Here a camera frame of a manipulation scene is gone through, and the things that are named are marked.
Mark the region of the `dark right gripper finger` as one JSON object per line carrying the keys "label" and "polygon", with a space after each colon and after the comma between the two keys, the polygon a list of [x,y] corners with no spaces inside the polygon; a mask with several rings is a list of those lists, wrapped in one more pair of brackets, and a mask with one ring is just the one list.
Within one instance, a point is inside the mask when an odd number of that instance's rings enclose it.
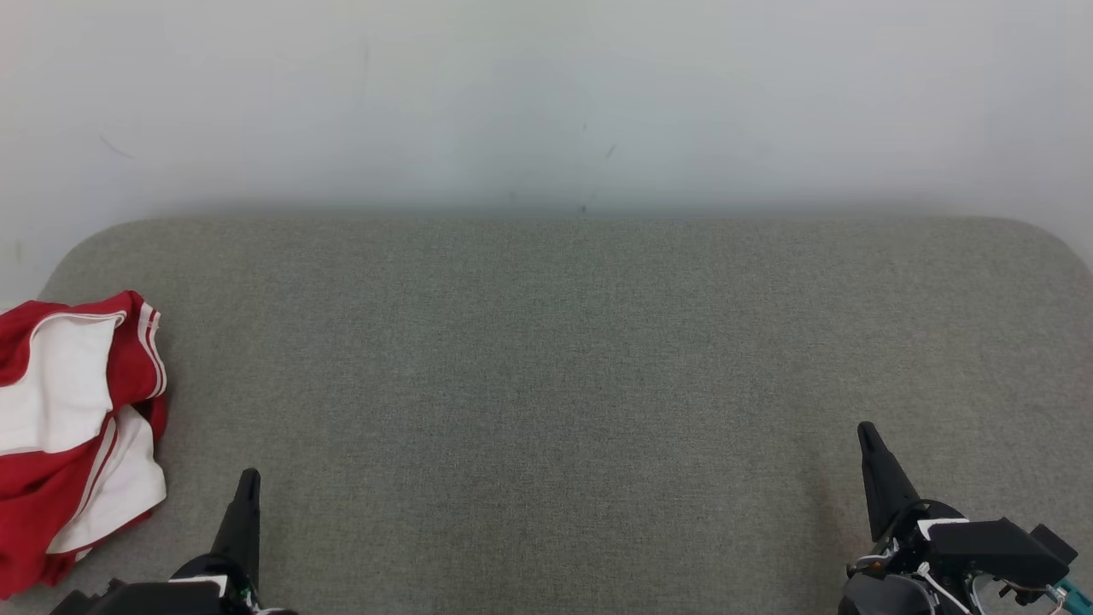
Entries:
{"label": "dark right gripper finger", "polygon": [[874,423],[859,423],[857,436],[862,453],[863,497],[870,535],[871,541],[877,542],[905,507],[921,498]]}

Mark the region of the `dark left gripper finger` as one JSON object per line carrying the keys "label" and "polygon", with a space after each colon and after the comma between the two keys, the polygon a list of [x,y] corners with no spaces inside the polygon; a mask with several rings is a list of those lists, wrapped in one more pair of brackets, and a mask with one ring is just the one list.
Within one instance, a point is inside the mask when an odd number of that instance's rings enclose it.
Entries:
{"label": "dark left gripper finger", "polygon": [[213,555],[236,570],[236,586],[240,588],[245,579],[249,590],[258,590],[260,579],[260,486],[256,468],[242,472],[212,548]]}

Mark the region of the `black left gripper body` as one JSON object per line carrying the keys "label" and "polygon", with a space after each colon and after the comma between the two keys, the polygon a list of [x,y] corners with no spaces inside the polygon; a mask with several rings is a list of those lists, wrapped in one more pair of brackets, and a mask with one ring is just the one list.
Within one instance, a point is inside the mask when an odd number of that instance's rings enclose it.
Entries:
{"label": "black left gripper body", "polygon": [[266,607],[256,580],[230,556],[207,555],[189,560],[172,575],[172,589],[181,590],[187,614],[294,614],[294,610]]}

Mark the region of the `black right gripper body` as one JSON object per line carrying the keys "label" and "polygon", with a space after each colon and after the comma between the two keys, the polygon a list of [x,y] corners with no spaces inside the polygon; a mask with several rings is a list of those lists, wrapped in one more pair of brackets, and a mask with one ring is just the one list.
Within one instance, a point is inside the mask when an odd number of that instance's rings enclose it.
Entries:
{"label": "black right gripper body", "polygon": [[932,569],[935,544],[929,530],[967,523],[953,507],[917,500],[897,512],[870,513],[880,532],[874,548],[847,565],[843,614],[968,614],[967,581]]}

